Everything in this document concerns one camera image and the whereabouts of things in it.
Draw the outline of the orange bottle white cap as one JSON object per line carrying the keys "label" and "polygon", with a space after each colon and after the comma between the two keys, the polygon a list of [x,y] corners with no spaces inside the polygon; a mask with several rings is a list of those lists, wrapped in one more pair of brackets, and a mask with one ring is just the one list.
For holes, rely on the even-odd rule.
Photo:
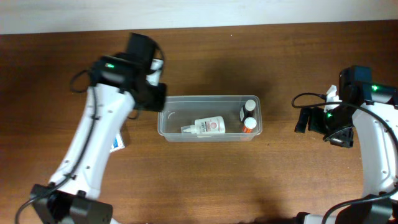
{"label": "orange bottle white cap", "polygon": [[243,123],[243,133],[252,133],[257,126],[257,121],[253,117],[247,117]]}

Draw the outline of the black bottle white cap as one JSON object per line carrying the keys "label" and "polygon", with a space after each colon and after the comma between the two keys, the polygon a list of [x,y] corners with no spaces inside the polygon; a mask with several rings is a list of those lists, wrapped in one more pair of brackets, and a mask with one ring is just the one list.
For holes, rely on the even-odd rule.
{"label": "black bottle white cap", "polygon": [[247,100],[245,104],[241,107],[239,112],[240,122],[244,122],[246,118],[253,117],[254,110],[256,109],[256,102],[254,100]]}

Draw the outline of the white Panadol medicine box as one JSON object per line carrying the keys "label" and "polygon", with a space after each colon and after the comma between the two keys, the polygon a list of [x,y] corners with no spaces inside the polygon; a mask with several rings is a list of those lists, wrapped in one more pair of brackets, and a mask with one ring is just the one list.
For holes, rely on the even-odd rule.
{"label": "white Panadol medicine box", "polygon": [[123,141],[123,137],[121,135],[121,132],[118,132],[116,134],[116,136],[115,136],[115,139],[114,139],[112,145],[111,145],[110,153],[119,151],[119,150],[124,149],[124,148],[125,148],[125,144],[124,144],[124,141]]}

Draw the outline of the white calamine lotion bottle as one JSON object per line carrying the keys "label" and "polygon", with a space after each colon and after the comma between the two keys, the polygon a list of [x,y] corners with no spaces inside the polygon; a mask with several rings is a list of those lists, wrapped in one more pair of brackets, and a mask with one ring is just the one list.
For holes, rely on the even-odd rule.
{"label": "white calamine lotion bottle", "polygon": [[194,124],[181,127],[183,134],[212,135],[224,134],[226,126],[221,116],[196,119]]}

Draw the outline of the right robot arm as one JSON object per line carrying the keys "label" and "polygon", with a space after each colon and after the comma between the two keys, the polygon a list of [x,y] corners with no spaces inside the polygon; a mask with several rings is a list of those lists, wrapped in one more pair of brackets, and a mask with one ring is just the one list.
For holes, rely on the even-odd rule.
{"label": "right robot arm", "polygon": [[353,65],[322,103],[292,104],[300,110],[295,132],[315,131],[332,145],[360,143],[364,187],[361,198],[341,202],[323,215],[300,212],[295,223],[397,223],[397,88],[372,81],[371,69]]}

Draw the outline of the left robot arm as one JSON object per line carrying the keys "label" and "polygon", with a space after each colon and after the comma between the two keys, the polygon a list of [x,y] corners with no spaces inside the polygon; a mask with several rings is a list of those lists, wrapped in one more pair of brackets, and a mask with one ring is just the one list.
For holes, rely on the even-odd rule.
{"label": "left robot arm", "polygon": [[132,33],[124,52],[100,57],[89,76],[85,108],[70,147],[47,185],[35,184],[21,209],[42,223],[116,223],[113,206],[98,201],[111,146],[135,111],[161,112],[165,55],[150,37]]}

